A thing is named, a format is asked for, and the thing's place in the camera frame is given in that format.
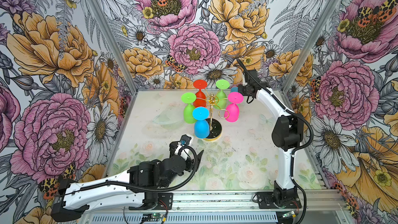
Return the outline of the pink wine glass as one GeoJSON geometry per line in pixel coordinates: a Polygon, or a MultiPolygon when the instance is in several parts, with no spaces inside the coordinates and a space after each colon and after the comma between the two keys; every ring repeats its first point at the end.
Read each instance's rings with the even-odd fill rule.
{"type": "Polygon", "coordinates": [[[240,94],[239,92],[231,92],[228,95],[228,101],[230,102],[230,104],[226,107],[226,110],[224,112],[224,117],[225,120],[228,122],[236,122],[239,119],[239,106],[238,104],[240,104],[243,101],[243,96],[242,94],[240,94]]]}

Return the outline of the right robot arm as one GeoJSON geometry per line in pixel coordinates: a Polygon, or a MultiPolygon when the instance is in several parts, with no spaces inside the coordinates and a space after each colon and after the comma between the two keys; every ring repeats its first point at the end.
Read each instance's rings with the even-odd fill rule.
{"type": "Polygon", "coordinates": [[[238,92],[262,103],[276,118],[271,137],[278,148],[278,175],[273,193],[257,193],[259,207],[282,208],[292,204],[301,208],[298,191],[304,190],[294,180],[294,159],[299,150],[311,144],[313,130],[302,115],[287,107],[266,83],[259,82],[255,69],[248,70],[240,59],[235,61],[243,69],[243,84],[238,86],[238,92]]]}

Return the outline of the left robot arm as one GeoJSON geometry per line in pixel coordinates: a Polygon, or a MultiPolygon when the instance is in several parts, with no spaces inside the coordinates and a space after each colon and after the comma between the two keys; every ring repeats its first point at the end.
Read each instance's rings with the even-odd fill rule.
{"type": "Polygon", "coordinates": [[[162,161],[141,162],[137,166],[86,183],[65,179],[59,185],[59,201],[52,206],[56,222],[78,220],[85,212],[128,207],[154,209],[163,194],[185,186],[198,171],[203,151],[196,152],[182,141],[170,144],[170,156],[162,161]]]}

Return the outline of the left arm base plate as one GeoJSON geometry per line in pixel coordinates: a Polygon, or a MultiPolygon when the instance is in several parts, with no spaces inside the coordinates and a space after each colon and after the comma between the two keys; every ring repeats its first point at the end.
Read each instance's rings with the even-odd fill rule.
{"type": "Polygon", "coordinates": [[[142,193],[144,198],[139,198],[137,200],[138,203],[142,205],[134,207],[129,206],[129,210],[138,211],[138,210],[171,210],[173,206],[173,193],[153,193],[153,192],[145,192],[142,193]]]}

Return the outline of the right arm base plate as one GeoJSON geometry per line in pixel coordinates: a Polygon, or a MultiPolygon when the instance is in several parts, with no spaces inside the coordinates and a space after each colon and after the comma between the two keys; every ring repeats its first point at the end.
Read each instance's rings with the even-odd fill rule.
{"type": "Polygon", "coordinates": [[[258,204],[259,209],[294,208],[300,209],[302,204],[299,198],[282,199],[274,196],[273,192],[261,191],[255,193],[252,201],[258,204]]]}

